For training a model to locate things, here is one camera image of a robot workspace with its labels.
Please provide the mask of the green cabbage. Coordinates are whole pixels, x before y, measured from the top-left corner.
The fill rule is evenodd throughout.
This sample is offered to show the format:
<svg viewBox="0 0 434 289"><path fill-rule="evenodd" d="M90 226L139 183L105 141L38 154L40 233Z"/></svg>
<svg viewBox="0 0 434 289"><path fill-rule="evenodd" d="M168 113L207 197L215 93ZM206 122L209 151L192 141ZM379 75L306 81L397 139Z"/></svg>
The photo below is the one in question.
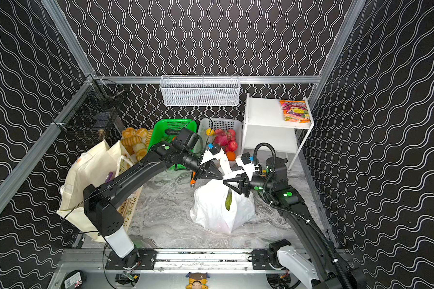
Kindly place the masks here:
<svg viewBox="0 0 434 289"><path fill-rule="evenodd" d="M225 209L227 211L230 211L231 203L232 203L232 197L233 197L232 189L229 189L228 192L227 192L227 196L225 198L225 202L224 202Z"/></svg>

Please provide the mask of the white plastic grocery bag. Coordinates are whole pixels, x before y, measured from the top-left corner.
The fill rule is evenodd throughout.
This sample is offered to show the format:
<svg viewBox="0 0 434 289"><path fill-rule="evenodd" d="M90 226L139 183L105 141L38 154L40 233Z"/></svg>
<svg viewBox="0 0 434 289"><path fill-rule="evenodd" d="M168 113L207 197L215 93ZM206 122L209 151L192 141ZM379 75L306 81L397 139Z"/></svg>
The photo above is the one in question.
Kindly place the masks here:
<svg viewBox="0 0 434 289"><path fill-rule="evenodd" d="M225 198L229 188L223 184L225 179L235 177L247 177L242 167L230 166L230 162L224 155L219 161L219 170L223 174L223 180L212 179L207 184L200 186L194 192L194 206L190 210L193 222L207 230L230 234L243 224L249 222L256 215L253 196L245 197L238 191L232 191L232 203L230 211L225 209Z"/></svg>

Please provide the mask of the green plastic basket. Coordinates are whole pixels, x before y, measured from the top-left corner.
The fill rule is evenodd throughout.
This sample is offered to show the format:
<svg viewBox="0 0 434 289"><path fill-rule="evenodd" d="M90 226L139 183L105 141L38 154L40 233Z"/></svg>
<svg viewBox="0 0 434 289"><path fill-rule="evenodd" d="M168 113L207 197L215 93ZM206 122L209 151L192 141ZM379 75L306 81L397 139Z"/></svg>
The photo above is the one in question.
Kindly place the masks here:
<svg viewBox="0 0 434 289"><path fill-rule="evenodd" d="M200 139L196 128L196 123L190 119L161 120L154 126L148 153L141 161L142 168L154 174L177 166L190 170L188 158L197 157L194 148ZM167 129L180 130L180 133L168 136Z"/></svg>

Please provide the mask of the purple Fox's candy bag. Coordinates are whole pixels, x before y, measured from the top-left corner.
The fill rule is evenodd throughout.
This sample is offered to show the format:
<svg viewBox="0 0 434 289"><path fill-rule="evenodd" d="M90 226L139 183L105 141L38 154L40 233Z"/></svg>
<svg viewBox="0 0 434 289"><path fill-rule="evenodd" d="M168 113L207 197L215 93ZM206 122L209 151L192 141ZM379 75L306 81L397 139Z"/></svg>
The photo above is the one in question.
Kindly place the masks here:
<svg viewBox="0 0 434 289"><path fill-rule="evenodd" d="M105 183L108 183L109 181L111 181L113 178L113 172L109 172L107 175L107 178L105 180Z"/></svg>

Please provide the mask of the cream floral tote bag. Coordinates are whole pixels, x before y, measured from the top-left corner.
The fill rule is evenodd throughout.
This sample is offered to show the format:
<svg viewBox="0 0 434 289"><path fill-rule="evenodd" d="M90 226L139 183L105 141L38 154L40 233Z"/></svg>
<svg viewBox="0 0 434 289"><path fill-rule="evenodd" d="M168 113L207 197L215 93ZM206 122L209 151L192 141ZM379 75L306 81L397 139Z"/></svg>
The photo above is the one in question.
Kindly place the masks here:
<svg viewBox="0 0 434 289"><path fill-rule="evenodd" d="M94 242L104 243L105 240L95 232L95 226L84 214L83 204L80 203L84 199L83 190L88 185L103 185L109 173L118 176L122 160L129 165L135 163L120 141L109 146L104 140L79 156L60 188L62 200L57 214L85 232Z"/></svg>

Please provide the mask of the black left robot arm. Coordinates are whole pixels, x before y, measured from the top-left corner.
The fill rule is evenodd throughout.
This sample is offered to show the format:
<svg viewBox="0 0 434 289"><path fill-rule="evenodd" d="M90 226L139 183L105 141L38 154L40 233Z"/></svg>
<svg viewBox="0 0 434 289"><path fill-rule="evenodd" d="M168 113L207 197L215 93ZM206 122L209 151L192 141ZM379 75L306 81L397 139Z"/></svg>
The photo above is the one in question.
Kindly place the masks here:
<svg viewBox="0 0 434 289"><path fill-rule="evenodd" d="M197 133L182 128L171 143L156 143L142 160L118 177L98 187L88 185L83 190L85 216L118 258L133 258L136 250L124 229L124 218L118 207L146 182L176 164L195 172L197 179L223 179L215 164L192 152L198 141Z"/></svg>

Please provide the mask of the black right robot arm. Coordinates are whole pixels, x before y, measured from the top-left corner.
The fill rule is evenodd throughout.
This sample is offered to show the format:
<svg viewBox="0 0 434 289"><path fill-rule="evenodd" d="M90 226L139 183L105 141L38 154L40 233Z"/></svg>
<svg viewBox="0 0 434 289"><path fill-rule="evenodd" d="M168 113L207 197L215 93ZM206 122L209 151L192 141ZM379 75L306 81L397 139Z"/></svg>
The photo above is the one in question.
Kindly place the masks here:
<svg viewBox="0 0 434 289"><path fill-rule="evenodd" d="M236 157L241 173L224 184L245 197L257 193L294 230L307 255L301 256L287 240L272 243L270 265L286 269L308 289L364 289L366 277L352 269L324 235L299 192L289 184L287 160L276 155L268 143L260 143L254 154Z"/></svg>

